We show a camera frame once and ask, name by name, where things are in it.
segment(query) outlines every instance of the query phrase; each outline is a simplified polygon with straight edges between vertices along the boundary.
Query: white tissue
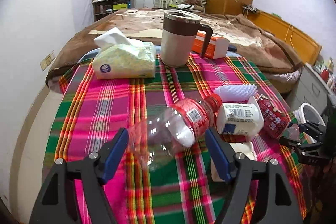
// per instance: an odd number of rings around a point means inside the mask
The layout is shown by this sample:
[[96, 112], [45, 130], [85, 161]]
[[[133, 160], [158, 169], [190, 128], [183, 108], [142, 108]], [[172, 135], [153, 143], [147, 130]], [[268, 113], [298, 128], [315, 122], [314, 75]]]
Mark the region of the white tissue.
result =
[[144, 47], [148, 45], [148, 42], [127, 38], [117, 27], [98, 36], [94, 39], [94, 42], [103, 50], [117, 44], [132, 45], [134, 47]]

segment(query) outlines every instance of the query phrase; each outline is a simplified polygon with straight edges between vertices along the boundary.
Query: clear plastic bottle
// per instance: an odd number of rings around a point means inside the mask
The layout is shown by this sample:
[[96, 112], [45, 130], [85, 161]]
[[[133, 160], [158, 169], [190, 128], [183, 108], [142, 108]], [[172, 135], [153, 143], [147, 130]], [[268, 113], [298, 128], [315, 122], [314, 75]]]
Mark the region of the clear plastic bottle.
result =
[[185, 98], [155, 119], [130, 127], [128, 145], [143, 168], [158, 169], [191, 147], [214, 124], [214, 113], [221, 103], [216, 94], [205, 99]]

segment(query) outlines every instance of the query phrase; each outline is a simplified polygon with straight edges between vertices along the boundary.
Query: wall outlet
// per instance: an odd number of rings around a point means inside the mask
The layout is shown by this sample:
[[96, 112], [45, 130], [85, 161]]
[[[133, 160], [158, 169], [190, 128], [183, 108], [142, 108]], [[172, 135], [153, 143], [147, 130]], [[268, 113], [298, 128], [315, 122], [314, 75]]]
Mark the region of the wall outlet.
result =
[[42, 70], [45, 70], [50, 64], [51, 62], [55, 59], [55, 53], [54, 51], [52, 51], [50, 54], [48, 54], [45, 59], [43, 59], [40, 62], [40, 66]]
[[40, 62], [40, 66], [41, 66], [41, 69], [42, 71], [45, 70], [47, 68], [47, 62], [45, 61], [45, 59], [43, 59], [41, 62]]
[[47, 63], [47, 66], [49, 66], [51, 64], [51, 56], [50, 54], [47, 55], [47, 57], [45, 58], [45, 62]]
[[54, 51], [52, 51], [52, 52], [50, 53], [50, 57], [51, 57], [51, 60], [52, 60], [52, 61], [55, 60], [55, 53], [54, 53]]

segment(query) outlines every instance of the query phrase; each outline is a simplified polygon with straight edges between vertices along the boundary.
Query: white bucket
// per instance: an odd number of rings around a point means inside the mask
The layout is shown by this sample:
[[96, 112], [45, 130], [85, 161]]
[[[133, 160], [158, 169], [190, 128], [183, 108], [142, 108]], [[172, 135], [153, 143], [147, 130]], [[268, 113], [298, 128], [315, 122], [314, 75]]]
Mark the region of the white bucket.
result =
[[[314, 122], [321, 124], [325, 126], [326, 124], [324, 123], [321, 115], [319, 112], [310, 104], [303, 103], [299, 109], [294, 110], [293, 114], [295, 118], [297, 119], [298, 123], [305, 123], [307, 121]], [[313, 142], [316, 143], [316, 140], [314, 140], [312, 137], [307, 135], [307, 137]]]

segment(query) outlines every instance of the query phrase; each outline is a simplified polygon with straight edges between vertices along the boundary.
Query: plaid tablecloth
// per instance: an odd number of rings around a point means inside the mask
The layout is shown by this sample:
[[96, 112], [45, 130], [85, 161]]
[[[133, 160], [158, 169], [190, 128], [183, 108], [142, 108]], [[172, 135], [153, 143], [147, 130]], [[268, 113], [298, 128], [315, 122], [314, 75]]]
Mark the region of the plaid tablecloth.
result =
[[[165, 66], [158, 54], [155, 78], [115, 80], [97, 80], [89, 60], [75, 66], [60, 82], [64, 98], [50, 132], [43, 177], [56, 158], [80, 160], [98, 151], [120, 127], [153, 117], [183, 98], [204, 98], [221, 85], [255, 84], [259, 94], [267, 95], [288, 113], [287, 104], [271, 83], [242, 57], [210, 60], [191, 54], [186, 66], [175, 69]], [[308, 175], [297, 156], [262, 131], [253, 145], [258, 160], [278, 159], [305, 217], [311, 206]], [[210, 155], [201, 139], [155, 172], [142, 170], [127, 151], [105, 192], [120, 224], [206, 224], [219, 214], [227, 187], [211, 180]], [[76, 191], [83, 223], [90, 223], [80, 182], [76, 182]], [[251, 191], [242, 223], [249, 223], [253, 206]]]

